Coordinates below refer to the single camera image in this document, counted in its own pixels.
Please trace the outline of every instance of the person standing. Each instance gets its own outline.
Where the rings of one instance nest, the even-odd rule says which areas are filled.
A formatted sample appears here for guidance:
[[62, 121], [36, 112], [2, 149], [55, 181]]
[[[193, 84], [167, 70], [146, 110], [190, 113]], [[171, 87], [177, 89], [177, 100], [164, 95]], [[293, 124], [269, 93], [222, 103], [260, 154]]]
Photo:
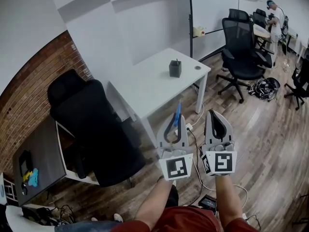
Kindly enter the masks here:
[[274, 18], [267, 22], [269, 25], [272, 25], [270, 32], [272, 44], [269, 46], [269, 49], [275, 53], [271, 55], [273, 66], [275, 66], [279, 50], [278, 42], [282, 38], [282, 28], [285, 15], [283, 9], [279, 7], [273, 0], [267, 1], [267, 8], [272, 9], [275, 12]]

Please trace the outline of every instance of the red shirt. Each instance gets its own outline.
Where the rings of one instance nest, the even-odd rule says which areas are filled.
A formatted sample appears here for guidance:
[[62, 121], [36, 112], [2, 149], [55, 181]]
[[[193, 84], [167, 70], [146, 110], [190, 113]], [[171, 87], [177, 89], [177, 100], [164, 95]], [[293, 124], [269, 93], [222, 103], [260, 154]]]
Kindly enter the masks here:
[[[213, 212], [193, 207], [166, 208], [155, 225], [154, 232], [220, 232], [220, 225]], [[150, 232], [142, 221], [129, 221], [117, 225], [111, 232]], [[225, 232], [257, 232], [244, 219], [237, 218], [225, 228]]]

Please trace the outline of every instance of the backpack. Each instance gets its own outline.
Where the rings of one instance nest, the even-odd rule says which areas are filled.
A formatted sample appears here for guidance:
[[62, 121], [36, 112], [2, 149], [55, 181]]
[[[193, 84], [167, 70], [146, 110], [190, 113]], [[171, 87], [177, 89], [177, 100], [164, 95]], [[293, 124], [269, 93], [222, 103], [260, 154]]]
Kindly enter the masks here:
[[286, 38], [288, 35], [288, 31], [289, 31], [289, 17], [287, 17], [283, 11], [283, 9], [281, 7], [278, 7], [279, 9], [281, 9], [282, 13], [283, 13], [283, 17], [284, 17], [284, 22], [283, 22], [283, 26], [281, 28], [281, 32], [284, 35], [284, 37]]

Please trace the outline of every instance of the yellow object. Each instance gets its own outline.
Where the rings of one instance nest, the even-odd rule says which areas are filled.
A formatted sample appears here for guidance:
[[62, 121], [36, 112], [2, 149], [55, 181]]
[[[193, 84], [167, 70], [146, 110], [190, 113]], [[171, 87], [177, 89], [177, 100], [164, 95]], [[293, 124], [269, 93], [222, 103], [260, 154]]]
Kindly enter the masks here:
[[206, 32], [206, 29], [204, 27], [198, 26], [198, 27], [193, 27], [193, 36], [194, 37], [201, 37], [204, 36]]
[[31, 171], [31, 172], [27, 171], [27, 173], [25, 173], [24, 176], [23, 176], [23, 180], [24, 181], [28, 180], [29, 176], [32, 175], [32, 174], [33, 174], [33, 171]]

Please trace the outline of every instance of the white table top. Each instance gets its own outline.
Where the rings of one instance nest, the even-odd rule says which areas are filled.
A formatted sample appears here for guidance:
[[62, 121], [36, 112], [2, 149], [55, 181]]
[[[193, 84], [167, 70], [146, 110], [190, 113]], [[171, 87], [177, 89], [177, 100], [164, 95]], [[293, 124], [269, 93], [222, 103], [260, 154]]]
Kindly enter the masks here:
[[[171, 60], [182, 62], [180, 78], [169, 76]], [[165, 49], [126, 73], [111, 78], [112, 85], [139, 118], [145, 118], [170, 101], [211, 69], [173, 49]]]
[[253, 25], [253, 33], [256, 36], [263, 37], [263, 38], [270, 38], [270, 33], [267, 32], [266, 29], [262, 28], [261, 26], [254, 24]]

